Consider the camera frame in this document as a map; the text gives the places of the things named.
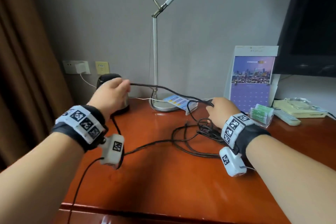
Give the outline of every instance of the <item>white plug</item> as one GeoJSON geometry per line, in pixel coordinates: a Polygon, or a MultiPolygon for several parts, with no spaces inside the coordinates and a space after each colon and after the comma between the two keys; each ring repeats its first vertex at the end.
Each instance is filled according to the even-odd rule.
{"type": "Polygon", "coordinates": [[[85,63],[84,62],[75,64],[75,68],[76,68],[76,72],[78,74],[86,72],[86,67],[85,67],[85,63]]]}
{"type": "Polygon", "coordinates": [[[230,176],[240,176],[246,173],[247,169],[242,160],[242,155],[235,155],[229,147],[224,147],[219,151],[224,167],[230,176]]]}
{"type": "Polygon", "coordinates": [[[100,160],[100,163],[102,165],[118,167],[123,153],[124,142],[124,137],[118,134],[106,137],[106,142],[99,145],[103,149],[101,156],[104,158],[100,160]]]}

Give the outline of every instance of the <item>lamp base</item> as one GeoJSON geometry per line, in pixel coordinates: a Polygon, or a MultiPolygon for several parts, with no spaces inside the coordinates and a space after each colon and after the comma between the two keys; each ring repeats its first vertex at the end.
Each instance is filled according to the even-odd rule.
{"type": "Polygon", "coordinates": [[[172,105],[171,103],[168,103],[168,102],[155,101],[155,100],[152,100],[152,101],[153,101],[154,108],[151,105],[151,100],[149,100],[150,107],[160,112],[173,112],[179,109],[175,105],[172,105]]]}

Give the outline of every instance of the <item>glass ashtray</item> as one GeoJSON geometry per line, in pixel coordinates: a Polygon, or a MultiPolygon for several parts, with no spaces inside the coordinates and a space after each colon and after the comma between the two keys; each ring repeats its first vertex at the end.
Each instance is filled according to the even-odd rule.
{"type": "Polygon", "coordinates": [[[288,104],[296,109],[309,110],[314,109],[310,101],[305,98],[287,98],[288,104]]]}

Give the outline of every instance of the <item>wall outlet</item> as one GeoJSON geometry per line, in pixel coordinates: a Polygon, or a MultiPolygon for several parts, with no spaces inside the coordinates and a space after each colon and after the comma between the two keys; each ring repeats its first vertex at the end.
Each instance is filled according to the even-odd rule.
{"type": "Polygon", "coordinates": [[[109,74],[110,67],[108,62],[96,61],[97,74],[109,74]]]}
{"type": "Polygon", "coordinates": [[[85,72],[82,74],[91,74],[89,69],[89,64],[87,61],[84,60],[64,60],[63,66],[66,74],[78,74],[76,70],[76,64],[84,63],[85,65],[85,72]]]}

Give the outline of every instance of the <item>reddish-brown desk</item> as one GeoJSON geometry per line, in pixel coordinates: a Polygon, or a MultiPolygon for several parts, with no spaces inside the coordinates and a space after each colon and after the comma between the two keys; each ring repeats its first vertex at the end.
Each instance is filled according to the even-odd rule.
{"type": "MultiPolygon", "coordinates": [[[[130,112],[116,117],[125,137],[125,151],[169,139],[172,130],[187,119],[192,123],[183,111],[157,113],[147,101],[130,102],[130,112]]],[[[194,114],[207,116],[203,105],[194,114]]],[[[110,134],[116,133],[112,122],[108,127],[110,134]]],[[[302,119],[300,126],[291,127],[275,117],[268,130],[283,143],[336,170],[334,120],[302,119]]],[[[195,128],[188,129],[190,136],[194,133],[195,128]]],[[[193,139],[191,146],[213,153],[222,147],[202,136],[193,139]]],[[[84,169],[100,154],[100,149],[86,153],[61,209],[69,209],[84,169]]],[[[191,156],[171,143],[125,156],[119,170],[95,163],[86,174],[73,209],[181,222],[289,223],[256,172],[230,177],[220,160],[191,156]]]]}

